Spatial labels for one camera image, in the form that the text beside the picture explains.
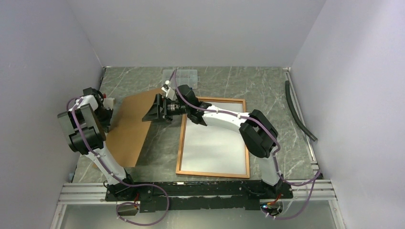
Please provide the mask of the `brown backing board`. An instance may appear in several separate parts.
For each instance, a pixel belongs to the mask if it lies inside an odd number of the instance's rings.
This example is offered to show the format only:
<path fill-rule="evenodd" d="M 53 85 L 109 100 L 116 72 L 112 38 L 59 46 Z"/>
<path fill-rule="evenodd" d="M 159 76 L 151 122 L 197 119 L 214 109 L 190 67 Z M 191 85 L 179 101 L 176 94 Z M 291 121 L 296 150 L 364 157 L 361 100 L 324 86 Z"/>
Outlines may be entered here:
<path fill-rule="evenodd" d="M 152 89 L 123 99 L 107 134 L 107 148 L 122 167 L 134 167 L 144 145 L 151 122 L 142 118 L 161 89 Z"/>

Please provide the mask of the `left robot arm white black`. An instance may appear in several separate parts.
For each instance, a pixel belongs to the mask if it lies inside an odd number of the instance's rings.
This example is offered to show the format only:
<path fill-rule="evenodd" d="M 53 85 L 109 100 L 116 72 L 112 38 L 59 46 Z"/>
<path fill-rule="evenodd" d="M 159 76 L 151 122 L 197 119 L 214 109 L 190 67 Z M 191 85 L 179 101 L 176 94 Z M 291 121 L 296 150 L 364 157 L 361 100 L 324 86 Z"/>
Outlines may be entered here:
<path fill-rule="evenodd" d="M 124 200 L 136 196 L 137 187 L 128 172 L 114 159 L 107 147 L 107 133 L 113 114 L 114 99 L 89 87 L 72 99 L 73 105 L 58 114 L 64 137 L 73 152 L 86 156 L 107 179 L 107 192 Z"/>

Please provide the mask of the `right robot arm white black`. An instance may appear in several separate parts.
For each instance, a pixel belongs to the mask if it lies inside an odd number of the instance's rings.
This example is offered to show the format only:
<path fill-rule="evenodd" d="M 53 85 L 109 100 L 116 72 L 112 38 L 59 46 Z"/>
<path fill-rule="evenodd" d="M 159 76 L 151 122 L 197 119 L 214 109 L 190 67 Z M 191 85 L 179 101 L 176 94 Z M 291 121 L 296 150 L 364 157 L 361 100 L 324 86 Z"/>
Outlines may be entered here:
<path fill-rule="evenodd" d="M 280 149 L 277 130 L 264 114 L 255 109 L 250 113 L 237 113 L 200 101 L 186 84 L 172 88 L 162 86 L 163 93 L 156 94 L 143 122 L 170 122 L 175 115 L 186 115 L 194 124 L 216 126 L 239 133 L 249 153 L 260 158 L 264 165 L 261 180 L 263 193 L 274 198 L 281 192 L 282 173 L 275 162 Z"/>

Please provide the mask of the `clear plastic organizer box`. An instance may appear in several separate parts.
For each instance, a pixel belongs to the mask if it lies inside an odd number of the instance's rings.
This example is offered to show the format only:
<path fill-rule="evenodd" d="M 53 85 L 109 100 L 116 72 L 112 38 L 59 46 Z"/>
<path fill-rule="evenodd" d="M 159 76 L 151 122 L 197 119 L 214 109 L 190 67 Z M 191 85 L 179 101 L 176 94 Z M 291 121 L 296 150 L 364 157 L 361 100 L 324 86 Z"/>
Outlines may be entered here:
<path fill-rule="evenodd" d="M 174 69 L 165 69 L 162 72 L 162 82 L 170 79 Z M 195 69 L 178 69 L 176 72 L 177 85 L 186 84 L 192 89 L 198 88 L 198 71 Z"/>

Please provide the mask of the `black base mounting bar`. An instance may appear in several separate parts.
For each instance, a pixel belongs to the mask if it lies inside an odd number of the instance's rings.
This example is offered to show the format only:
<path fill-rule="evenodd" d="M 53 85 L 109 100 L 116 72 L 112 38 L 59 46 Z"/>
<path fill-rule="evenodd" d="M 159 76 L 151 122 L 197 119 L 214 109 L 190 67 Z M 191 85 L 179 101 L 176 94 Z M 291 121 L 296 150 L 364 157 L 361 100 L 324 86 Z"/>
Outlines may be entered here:
<path fill-rule="evenodd" d="M 292 199 L 290 185 L 276 187 L 262 180 L 136 182 L 134 187 L 122 184 L 107 188 L 105 201 L 140 203 L 142 213 L 168 210 L 243 208 L 259 210 L 267 201 Z"/>

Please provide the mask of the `aluminium extrusion rail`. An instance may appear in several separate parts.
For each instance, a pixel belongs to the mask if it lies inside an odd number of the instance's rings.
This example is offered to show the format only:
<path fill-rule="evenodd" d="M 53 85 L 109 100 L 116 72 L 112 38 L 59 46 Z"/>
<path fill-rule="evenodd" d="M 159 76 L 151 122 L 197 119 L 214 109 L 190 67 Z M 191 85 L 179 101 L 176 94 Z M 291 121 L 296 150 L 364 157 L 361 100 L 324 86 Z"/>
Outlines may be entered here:
<path fill-rule="evenodd" d="M 65 183 L 58 204 L 95 205 L 105 204 L 107 188 L 102 183 Z"/>

